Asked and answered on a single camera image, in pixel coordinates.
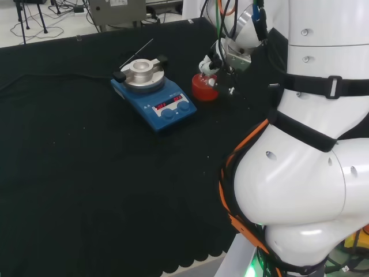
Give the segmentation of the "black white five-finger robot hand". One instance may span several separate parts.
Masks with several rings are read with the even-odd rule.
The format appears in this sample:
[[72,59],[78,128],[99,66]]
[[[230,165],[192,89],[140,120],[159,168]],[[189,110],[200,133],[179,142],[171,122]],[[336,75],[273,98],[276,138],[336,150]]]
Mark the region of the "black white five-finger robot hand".
[[209,52],[199,63],[199,80],[205,88],[213,89],[218,93],[236,96],[240,94],[237,80],[238,72],[227,60],[229,40],[216,40]]

